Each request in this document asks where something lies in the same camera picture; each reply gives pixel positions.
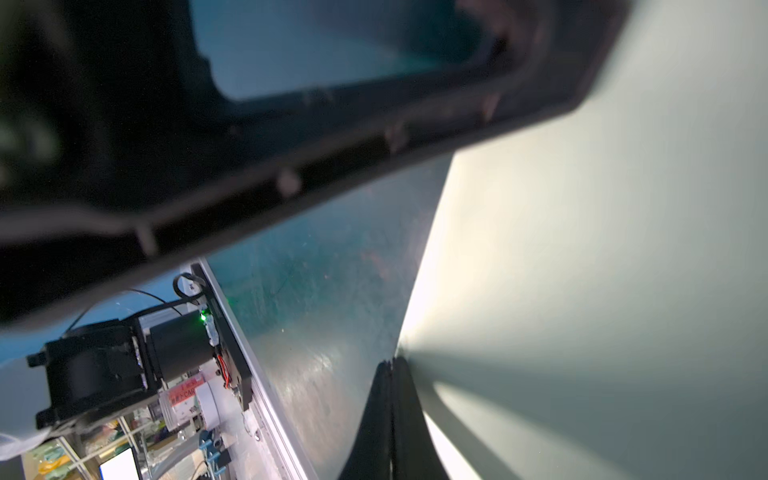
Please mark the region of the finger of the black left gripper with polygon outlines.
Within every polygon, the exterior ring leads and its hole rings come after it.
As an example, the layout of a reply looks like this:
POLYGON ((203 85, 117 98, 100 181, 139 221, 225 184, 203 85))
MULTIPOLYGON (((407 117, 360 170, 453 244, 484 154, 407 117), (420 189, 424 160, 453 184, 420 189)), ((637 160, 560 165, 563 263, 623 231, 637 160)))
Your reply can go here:
POLYGON ((36 329, 398 169, 578 108, 629 1, 1 5, 1 326, 36 329))

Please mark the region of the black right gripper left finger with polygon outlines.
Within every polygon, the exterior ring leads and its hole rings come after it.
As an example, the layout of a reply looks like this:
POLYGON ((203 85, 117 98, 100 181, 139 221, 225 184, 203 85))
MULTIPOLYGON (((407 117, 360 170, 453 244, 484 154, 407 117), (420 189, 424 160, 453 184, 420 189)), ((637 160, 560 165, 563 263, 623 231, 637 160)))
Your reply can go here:
POLYGON ((389 361, 376 369, 350 455, 339 479, 391 478, 392 371, 389 361))

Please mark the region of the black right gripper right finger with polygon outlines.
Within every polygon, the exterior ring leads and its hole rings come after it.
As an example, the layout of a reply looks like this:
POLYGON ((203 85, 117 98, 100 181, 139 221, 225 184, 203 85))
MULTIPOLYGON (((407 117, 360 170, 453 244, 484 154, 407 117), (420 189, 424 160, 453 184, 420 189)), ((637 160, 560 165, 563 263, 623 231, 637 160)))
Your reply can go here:
POLYGON ((410 367, 403 357, 392 362, 392 400, 393 478, 448 480, 432 442, 410 367))

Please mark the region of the light green paper sheet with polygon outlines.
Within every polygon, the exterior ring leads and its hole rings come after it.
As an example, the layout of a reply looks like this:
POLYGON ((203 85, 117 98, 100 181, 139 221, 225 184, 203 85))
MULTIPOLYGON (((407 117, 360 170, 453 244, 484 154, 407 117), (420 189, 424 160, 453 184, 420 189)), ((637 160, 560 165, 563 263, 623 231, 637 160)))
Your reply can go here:
POLYGON ((767 475, 767 5, 637 1, 575 112, 458 152, 400 336, 453 479, 767 475))

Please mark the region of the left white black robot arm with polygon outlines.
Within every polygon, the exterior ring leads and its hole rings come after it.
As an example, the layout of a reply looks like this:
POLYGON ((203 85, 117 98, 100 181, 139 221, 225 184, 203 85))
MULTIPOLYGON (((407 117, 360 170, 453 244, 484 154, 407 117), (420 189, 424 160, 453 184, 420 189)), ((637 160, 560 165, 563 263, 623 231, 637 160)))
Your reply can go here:
POLYGON ((626 1, 5 1, 2 442, 87 430, 231 350, 211 286, 156 333, 96 303, 223 250, 267 305, 391 345, 452 155, 576 109, 626 1))

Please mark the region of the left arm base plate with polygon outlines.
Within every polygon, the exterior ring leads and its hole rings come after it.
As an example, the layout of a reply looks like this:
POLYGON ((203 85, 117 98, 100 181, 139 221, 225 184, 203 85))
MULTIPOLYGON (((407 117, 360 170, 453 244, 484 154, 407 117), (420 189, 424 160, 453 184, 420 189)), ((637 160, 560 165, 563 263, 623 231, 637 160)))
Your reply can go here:
POLYGON ((193 262, 191 272, 206 282, 205 298, 219 335, 220 356, 230 378, 228 389, 237 398, 241 410, 247 411, 253 400, 252 372, 233 328, 229 305, 212 270, 204 260, 193 262))

